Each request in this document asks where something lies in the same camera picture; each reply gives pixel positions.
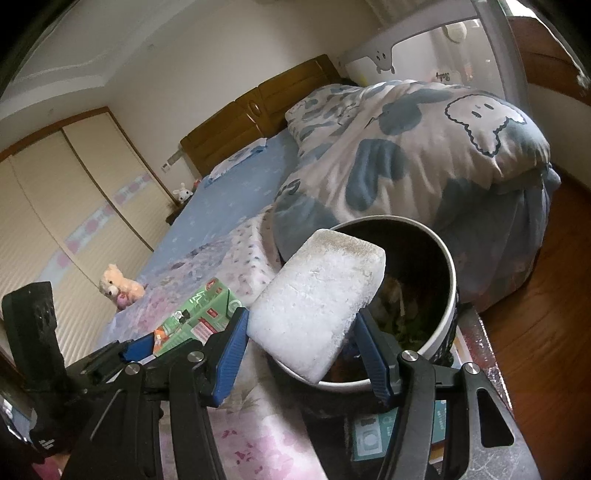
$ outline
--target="plush toy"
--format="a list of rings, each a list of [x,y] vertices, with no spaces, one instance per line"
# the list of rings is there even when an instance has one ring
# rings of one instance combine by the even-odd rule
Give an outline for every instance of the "plush toy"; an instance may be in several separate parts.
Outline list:
[[[180,190],[173,190],[173,195],[176,195],[178,197],[179,202],[184,203],[187,200],[189,200],[189,198],[191,198],[193,192],[191,192],[191,190],[187,190],[184,187],[184,183],[181,183]]]
[[[109,264],[99,282],[103,295],[110,298],[119,310],[125,310],[144,296],[144,287],[134,280],[125,278],[117,265]]]

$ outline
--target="small box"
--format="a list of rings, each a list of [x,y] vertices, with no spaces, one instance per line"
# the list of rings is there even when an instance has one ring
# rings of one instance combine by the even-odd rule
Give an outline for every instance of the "small box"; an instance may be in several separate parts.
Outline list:
[[[154,331],[154,355],[162,355],[189,339],[205,344],[214,333],[225,330],[241,306],[222,282],[212,278]]]
[[[360,415],[350,425],[352,435],[352,458],[354,462],[383,458],[388,450],[388,443],[394,430],[394,423],[398,409],[395,408],[387,413]],[[431,438],[430,461],[438,460],[437,447],[442,446],[445,439],[446,402],[437,400],[435,402],[435,415],[433,417],[433,437]]]

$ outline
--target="food in bowl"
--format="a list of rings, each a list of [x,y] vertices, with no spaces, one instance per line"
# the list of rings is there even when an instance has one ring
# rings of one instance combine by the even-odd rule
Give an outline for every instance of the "food in bowl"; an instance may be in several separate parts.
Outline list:
[[[437,326],[430,325],[427,320],[432,300],[433,289],[428,284],[402,284],[386,273],[368,309],[380,330],[394,335],[402,350],[418,351]],[[359,351],[351,339],[323,381],[355,382],[367,377]]]

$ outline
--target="green box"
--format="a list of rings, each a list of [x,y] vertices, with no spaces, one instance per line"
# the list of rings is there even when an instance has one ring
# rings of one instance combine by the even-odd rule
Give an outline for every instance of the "green box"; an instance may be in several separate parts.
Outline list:
[[[154,355],[162,355],[189,339],[205,344],[212,334],[225,330],[241,306],[222,282],[212,278],[154,331]]]

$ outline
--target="white sponge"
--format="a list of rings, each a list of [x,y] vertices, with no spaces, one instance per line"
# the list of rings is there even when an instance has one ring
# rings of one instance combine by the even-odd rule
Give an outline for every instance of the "white sponge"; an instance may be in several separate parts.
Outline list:
[[[316,231],[254,301],[248,336],[293,372],[318,383],[355,315],[384,279],[385,251],[344,233]]]

